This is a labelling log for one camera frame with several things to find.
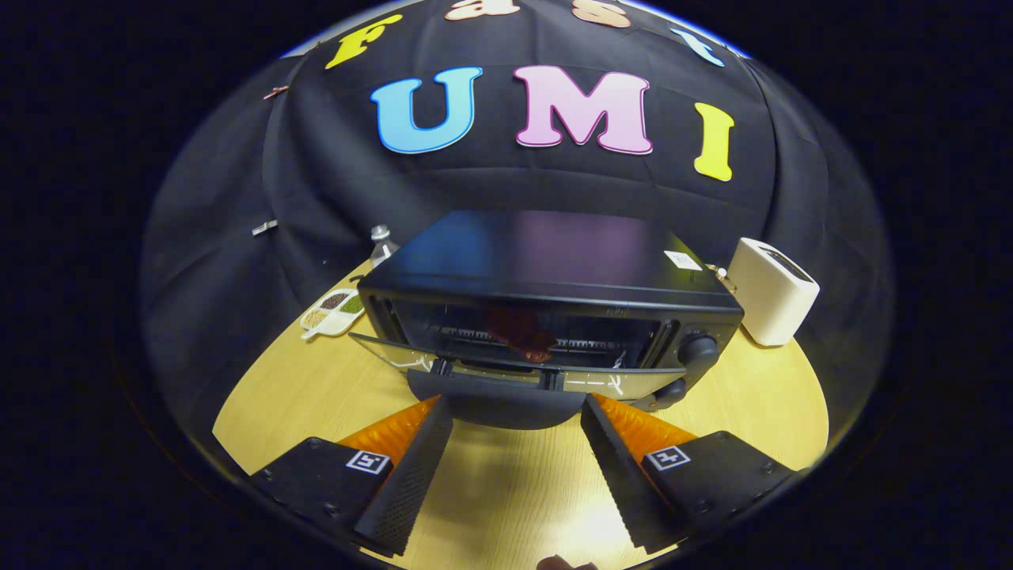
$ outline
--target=round table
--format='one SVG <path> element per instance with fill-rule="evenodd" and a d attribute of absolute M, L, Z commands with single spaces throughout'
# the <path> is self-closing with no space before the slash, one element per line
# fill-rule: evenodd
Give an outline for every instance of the round table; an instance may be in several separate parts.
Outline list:
<path fill-rule="evenodd" d="M 332 290 L 354 288 L 348 277 L 369 269 L 367 260 Z M 365 316 L 349 331 L 375 336 Z M 304 341 L 304 332 L 297 320 L 282 333 L 218 415 L 214 435 L 247 474 L 307 437 L 337 441 L 417 402 L 400 373 L 346 335 Z M 801 348 L 762 347 L 742 329 L 685 400 L 655 414 L 698 436 L 727 430 L 793 470 L 827 445 L 827 405 Z M 557 554 L 573 566 L 626 568 L 675 548 L 633 548 L 577 414 L 535 431 L 455 420 L 404 556 L 363 552 L 409 569 L 452 560 L 534 570 Z"/>

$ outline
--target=white tray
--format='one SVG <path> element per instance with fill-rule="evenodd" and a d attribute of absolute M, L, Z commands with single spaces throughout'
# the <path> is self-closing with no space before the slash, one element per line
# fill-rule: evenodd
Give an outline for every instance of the white tray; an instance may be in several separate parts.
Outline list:
<path fill-rule="evenodd" d="M 325 301 L 327 301 L 336 294 L 344 294 L 348 297 L 341 300 L 340 305 L 338 305 L 334 309 L 320 308 L 320 306 L 323 305 Z M 365 313 L 366 311 L 365 309 L 362 309 L 359 311 L 359 313 L 341 312 L 341 308 L 344 307 L 345 304 L 347 304 L 353 299 L 358 297 L 359 297 L 359 292 L 356 290 L 334 290 L 333 292 L 328 292 L 327 295 L 324 296 L 322 300 L 317 302 L 306 313 L 304 313 L 302 319 L 299 320 L 299 325 L 302 326 L 303 329 L 306 329 L 306 332 L 303 333 L 301 338 L 304 340 L 309 340 L 315 337 L 316 335 L 326 335 L 328 337 L 337 337 L 343 335 L 344 332 L 347 331 L 349 327 L 352 327 L 352 324 L 355 323 L 357 319 L 362 317 L 363 313 Z M 314 311 L 319 311 L 320 313 L 326 314 L 326 317 L 324 317 L 323 321 L 321 321 L 316 327 L 310 327 L 306 322 L 309 316 L 312 315 Z"/>

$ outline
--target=foam letter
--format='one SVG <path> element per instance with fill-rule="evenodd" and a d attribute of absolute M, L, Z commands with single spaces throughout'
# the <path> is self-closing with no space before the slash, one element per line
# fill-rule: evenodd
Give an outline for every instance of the foam letter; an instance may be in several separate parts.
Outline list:
<path fill-rule="evenodd" d="M 401 14 L 394 14 L 389 18 L 384 18 L 376 23 L 371 23 L 366 27 L 361 27 L 341 38 L 341 47 L 334 54 L 334 59 L 330 60 L 324 69 L 330 69 L 335 65 L 350 60 L 352 58 L 366 51 L 366 44 L 373 42 L 383 33 L 384 26 L 401 19 Z"/>
<path fill-rule="evenodd" d="M 630 20 L 622 15 L 626 12 L 619 6 L 596 2 L 595 0 L 573 0 L 573 15 L 594 23 L 604 23 L 612 27 L 629 27 Z"/>
<path fill-rule="evenodd" d="M 433 78 L 447 90 L 447 118 L 439 127 L 415 127 L 411 111 L 411 93 L 422 82 L 402 79 L 373 91 L 370 100 L 377 103 L 377 126 L 380 141 L 387 148 L 402 154 L 418 154 L 450 146 L 463 137 L 475 120 L 474 79 L 482 74 L 480 67 L 457 67 L 436 74 Z"/>
<path fill-rule="evenodd" d="M 693 166 L 705 176 L 726 182 L 731 179 L 728 131 L 735 125 L 735 120 L 727 112 L 705 102 L 698 102 L 693 106 L 703 117 L 703 149 L 693 161 Z"/>
<path fill-rule="evenodd" d="M 528 126 L 517 134 L 517 142 L 525 146 L 559 144 L 563 136 L 552 128 L 554 109 L 576 144 L 588 142 L 598 121 L 607 115 L 598 144 L 629 154 L 651 151 L 643 120 L 643 92 L 650 87 L 646 79 L 609 72 L 590 95 L 585 95 L 569 75 L 555 66 L 521 67 L 514 76 L 528 86 Z"/>
<path fill-rule="evenodd" d="M 447 12 L 444 17 L 452 21 L 477 18 L 478 16 L 501 16 L 513 14 L 521 9 L 515 6 L 511 0 L 463 0 L 451 8 L 455 9 Z"/>
<path fill-rule="evenodd" d="M 694 52 L 696 52 L 696 54 L 698 56 L 700 56 L 701 58 L 709 61 L 710 63 L 712 63 L 714 65 L 716 65 L 717 67 L 724 67 L 724 62 L 723 61 L 721 61 L 721 60 L 715 58 L 714 56 L 710 55 L 710 52 L 711 52 L 712 48 L 710 46 L 704 44 L 700 39 L 698 39 L 696 35 L 693 35 L 689 31 L 684 31 L 682 29 L 676 29 L 674 27 L 671 28 L 671 29 L 672 29 L 672 31 L 675 31 L 680 36 L 682 36 L 682 38 L 686 40 L 686 45 L 689 46 L 691 50 L 693 50 Z"/>

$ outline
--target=black cloth backdrop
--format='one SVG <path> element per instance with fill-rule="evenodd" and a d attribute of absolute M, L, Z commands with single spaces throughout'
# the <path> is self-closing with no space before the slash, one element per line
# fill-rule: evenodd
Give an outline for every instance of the black cloth backdrop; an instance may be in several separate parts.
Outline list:
<path fill-rule="evenodd" d="M 561 0 L 518 5 L 510 15 L 448 21 L 449 4 L 419 2 L 393 10 L 403 18 L 330 70 L 343 34 L 272 62 L 178 156 L 145 238 L 141 318 L 170 411 L 220 467 L 238 473 L 211 432 L 229 393 L 306 307 L 369 255 L 370 227 L 386 223 L 403 243 L 454 209 L 650 219 L 725 266 L 742 236 L 774 244 L 821 283 L 796 339 L 827 398 L 830 444 L 856 419 L 888 348 L 894 292 L 888 238 L 845 141 L 762 64 L 714 45 L 726 64 L 714 66 L 664 18 L 623 6 L 632 26 L 614 28 L 577 19 Z M 561 67 L 586 93 L 609 71 L 647 79 L 653 152 L 600 147 L 604 121 L 578 146 L 557 117 L 559 145 L 519 145 L 526 90 L 513 71 L 538 64 Z M 433 76 L 463 66 L 483 69 L 468 134 L 435 152 L 385 148 L 372 91 L 421 79 L 415 121 L 435 127 L 446 105 Z M 280 85 L 290 89 L 264 100 Z M 694 170 L 702 142 L 695 101 L 734 117 L 729 181 Z M 278 227 L 251 235 L 274 219 Z"/>

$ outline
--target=oven door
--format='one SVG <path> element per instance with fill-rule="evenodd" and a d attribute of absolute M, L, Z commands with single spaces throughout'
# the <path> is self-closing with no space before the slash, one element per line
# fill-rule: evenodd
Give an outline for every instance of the oven door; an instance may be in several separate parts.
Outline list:
<path fill-rule="evenodd" d="M 576 413 L 582 395 L 590 393 L 649 410 L 653 395 L 686 374 L 684 369 L 590 369 L 475 358 L 420 351 L 356 333 L 348 335 L 405 375 L 417 398 L 443 394 L 457 401 L 452 405 L 455 417 L 513 429 L 540 429 L 561 423 Z M 570 408 L 572 412 L 565 415 Z M 528 427 L 519 426 L 519 422 Z"/>

